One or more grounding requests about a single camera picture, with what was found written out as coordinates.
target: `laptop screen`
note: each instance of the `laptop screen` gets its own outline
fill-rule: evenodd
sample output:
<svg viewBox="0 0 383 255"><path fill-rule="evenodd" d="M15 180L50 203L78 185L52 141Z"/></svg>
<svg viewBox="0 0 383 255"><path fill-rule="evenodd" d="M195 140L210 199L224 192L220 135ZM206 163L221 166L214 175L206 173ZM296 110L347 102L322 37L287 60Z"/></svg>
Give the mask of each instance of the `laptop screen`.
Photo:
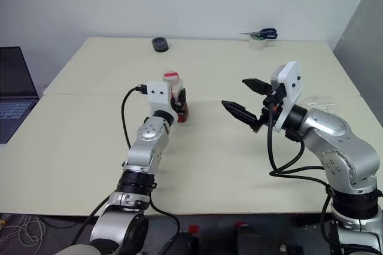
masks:
<svg viewBox="0 0 383 255"><path fill-rule="evenodd" d="M0 47L0 96L37 96L20 47Z"/></svg>

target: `laptop keyboard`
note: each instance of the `laptop keyboard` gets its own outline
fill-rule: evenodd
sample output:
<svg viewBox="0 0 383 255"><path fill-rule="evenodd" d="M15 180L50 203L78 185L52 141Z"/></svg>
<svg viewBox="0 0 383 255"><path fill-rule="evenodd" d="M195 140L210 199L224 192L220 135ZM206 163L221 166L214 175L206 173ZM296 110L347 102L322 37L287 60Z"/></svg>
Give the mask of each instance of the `laptop keyboard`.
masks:
<svg viewBox="0 0 383 255"><path fill-rule="evenodd" d="M0 102L0 119L20 119L31 102Z"/></svg>

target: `scissors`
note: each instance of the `scissors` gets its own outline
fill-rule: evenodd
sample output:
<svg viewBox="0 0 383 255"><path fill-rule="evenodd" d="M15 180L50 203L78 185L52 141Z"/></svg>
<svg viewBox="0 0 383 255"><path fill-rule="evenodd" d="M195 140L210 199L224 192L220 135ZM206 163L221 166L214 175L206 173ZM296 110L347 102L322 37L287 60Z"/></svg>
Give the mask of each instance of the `scissors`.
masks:
<svg viewBox="0 0 383 255"><path fill-rule="evenodd" d="M262 29L259 32L242 32L240 35L260 35L263 38L275 40L278 36L276 29Z"/></svg>

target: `laptop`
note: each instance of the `laptop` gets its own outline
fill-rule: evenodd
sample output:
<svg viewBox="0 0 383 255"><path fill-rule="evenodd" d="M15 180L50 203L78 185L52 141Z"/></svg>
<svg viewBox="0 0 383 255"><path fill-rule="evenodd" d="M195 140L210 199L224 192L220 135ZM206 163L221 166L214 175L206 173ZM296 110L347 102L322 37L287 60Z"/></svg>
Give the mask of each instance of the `laptop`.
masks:
<svg viewBox="0 0 383 255"><path fill-rule="evenodd" d="M38 102L20 47L0 47L0 143L7 143Z"/></svg>

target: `white table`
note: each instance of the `white table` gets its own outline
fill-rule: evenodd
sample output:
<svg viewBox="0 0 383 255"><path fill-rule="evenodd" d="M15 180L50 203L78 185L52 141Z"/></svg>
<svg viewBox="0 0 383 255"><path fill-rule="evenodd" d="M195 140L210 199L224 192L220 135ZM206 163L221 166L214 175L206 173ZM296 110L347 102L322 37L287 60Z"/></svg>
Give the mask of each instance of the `white table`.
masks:
<svg viewBox="0 0 383 255"><path fill-rule="evenodd" d="M234 99L259 114L262 98ZM88 215L115 189L127 155L122 95L44 96L2 152L0 212ZM148 113L146 96L129 98L132 140ZM359 96L334 96L335 109L354 133L383 157L383 129ZM319 212L324 188L312 182L268 176L266 129L255 134L219 101L189 101L190 116L173 125L153 198L177 214ZM297 144L274 135L278 165ZM301 165L317 165L309 151ZM307 172L324 179L323 171ZM383 186L383 168L378 172ZM147 214L154 214L151 209Z"/></svg>
<svg viewBox="0 0 383 255"><path fill-rule="evenodd" d="M244 78L269 81L292 60L302 67L302 99L315 95L359 95L322 41L274 41L260 51L246 41L168 40L164 53L148 38L89 38L45 90L45 95L122 95L139 83L162 80L168 70L184 80L187 99L236 99L253 94Z"/></svg>

